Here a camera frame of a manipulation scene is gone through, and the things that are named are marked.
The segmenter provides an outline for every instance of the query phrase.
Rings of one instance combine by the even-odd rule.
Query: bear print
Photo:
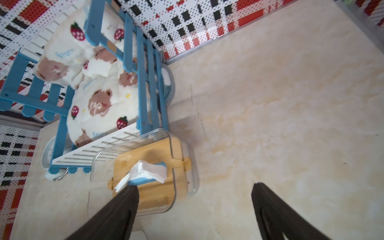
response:
[[[98,59],[101,59],[105,62],[110,62],[110,63],[114,63],[117,61],[117,58],[108,50],[108,49],[103,49],[101,50],[96,56],[95,56],[95,59],[98,60]]]
[[[94,92],[88,103],[89,114],[92,116],[95,114],[100,114],[102,117],[104,117],[108,112],[109,107],[111,106],[111,96],[112,91],[110,89],[105,91],[99,89]]]
[[[67,72],[68,66],[44,57],[37,67],[36,76],[43,81],[51,82],[65,77]]]
[[[119,84],[123,87],[136,85],[137,74],[135,72],[127,73],[124,71],[124,73],[120,75]]]
[[[81,147],[84,145],[87,145],[88,143],[92,142],[92,140],[88,137],[87,133],[84,129],[81,129],[83,131],[83,134],[80,135],[80,137],[74,142],[74,144],[77,147]]]

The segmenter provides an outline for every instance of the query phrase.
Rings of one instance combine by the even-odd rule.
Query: tissue box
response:
[[[93,181],[108,179],[106,186],[108,186],[109,192],[103,190],[101,193],[101,190],[91,190],[88,209],[90,207],[93,208],[93,211],[97,209],[94,205],[100,205],[103,202],[100,199],[104,196],[101,195],[110,194],[110,198],[106,197],[105,199],[114,197],[116,192],[113,189],[117,183],[139,160],[144,160],[150,164],[163,162],[167,166],[167,178],[163,184],[153,181],[138,186],[139,206],[137,215],[166,212],[176,200],[183,200],[189,192],[196,190],[197,184],[194,180],[194,171],[192,171],[187,145],[162,129],[155,131],[166,137],[159,136],[159,134],[143,137],[138,139],[136,144],[128,142],[124,145],[125,147],[110,148],[108,152],[113,152],[112,150],[115,149],[119,153],[112,161],[102,163],[101,161],[97,162],[96,159],[95,167],[91,171],[91,179]],[[132,150],[127,151],[126,147],[132,148]]]

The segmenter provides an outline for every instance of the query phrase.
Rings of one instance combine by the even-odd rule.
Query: metal hook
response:
[[[67,175],[67,173],[68,173],[68,170],[69,170],[69,167],[65,170],[65,173],[64,173],[64,175],[61,175],[61,176],[58,176],[58,177],[55,177],[54,179],[52,179],[52,181],[53,182],[55,182],[56,180],[57,181],[60,181],[60,180],[62,180],[63,179],[63,177],[65,176],[65,175]]]

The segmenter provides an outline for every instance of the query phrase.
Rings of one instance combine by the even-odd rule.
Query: strawberry print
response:
[[[85,40],[85,35],[79,25],[77,25],[77,22],[74,22],[71,25],[71,34],[74,38],[76,38],[79,41],[84,41]]]
[[[118,129],[122,129],[123,127],[128,126],[127,116],[119,118],[116,122],[116,125],[118,126]]]
[[[73,120],[75,119],[75,117],[77,116],[78,113],[79,113],[79,108],[77,106],[73,106],[72,111],[71,111],[71,116],[72,116]]]
[[[119,28],[116,30],[114,35],[115,40],[122,40],[124,38],[124,30]]]

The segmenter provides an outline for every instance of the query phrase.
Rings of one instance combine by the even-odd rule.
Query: pegboard wall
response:
[[[0,236],[9,239],[38,131],[0,125]]]
[[[356,0],[359,10],[364,12],[372,24],[384,31],[384,1],[382,0]]]
[[[293,0],[119,0],[166,59]]]
[[[0,89],[18,50],[39,35],[41,30],[75,0],[1,0],[0,1]],[[164,51],[165,59],[174,57],[210,39],[245,25],[293,0],[118,0],[154,46]],[[34,77],[30,62],[18,92],[28,94]],[[43,87],[41,101],[47,101],[50,84]],[[60,91],[63,105],[66,88]],[[22,104],[12,110],[20,112]],[[35,119],[43,121],[38,109]]]

